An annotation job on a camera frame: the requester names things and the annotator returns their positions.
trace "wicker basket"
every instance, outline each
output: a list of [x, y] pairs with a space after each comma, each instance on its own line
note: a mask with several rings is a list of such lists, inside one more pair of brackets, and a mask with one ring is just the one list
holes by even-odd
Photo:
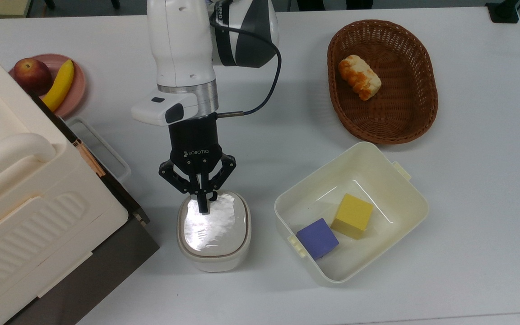
[[[338, 72], [355, 54], [382, 81], [378, 93], [362, 101]], [[435, 121], [437, 88], [423, 44], [402, 26], [382, 20], [346, 25], [328, 46], [330, 99], [347, 130], [374, 144], [404, 144], [423, 135]]]

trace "yellow banana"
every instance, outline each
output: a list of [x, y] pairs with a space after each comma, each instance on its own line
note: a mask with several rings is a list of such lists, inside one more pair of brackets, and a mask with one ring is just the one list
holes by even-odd
[[61, 65], [51, 89], [42, 99], [51, 111], [55, 111], [60, 106], [70, 91], [74, 80], [74, 72], [74, 63], [72, 60], [68, 60]]

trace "bread roll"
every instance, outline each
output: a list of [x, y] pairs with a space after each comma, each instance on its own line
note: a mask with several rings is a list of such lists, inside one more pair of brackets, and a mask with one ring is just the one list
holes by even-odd
[[363, 101], [373, 97], [382, 84], [380, 78], [359, 56], [348, 56], [338, 64], [338, 70], [342, 79], [348, 82]]

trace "blue cube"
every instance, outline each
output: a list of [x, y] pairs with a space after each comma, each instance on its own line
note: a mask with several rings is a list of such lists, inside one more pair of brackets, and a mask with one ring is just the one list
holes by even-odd
[[298, 231], [297, 237], [315, 260], [330, 253], [339, 244], [323, 218]]

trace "red apple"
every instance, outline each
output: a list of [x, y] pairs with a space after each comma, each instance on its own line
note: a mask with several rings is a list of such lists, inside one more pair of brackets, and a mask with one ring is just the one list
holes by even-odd
[[25, 91], [33, 91], [37, 96], [46, 94], [53, 84], [51, 72], [45, 63], [35, 58], [25, 58], [13, 66], [13, 78]]

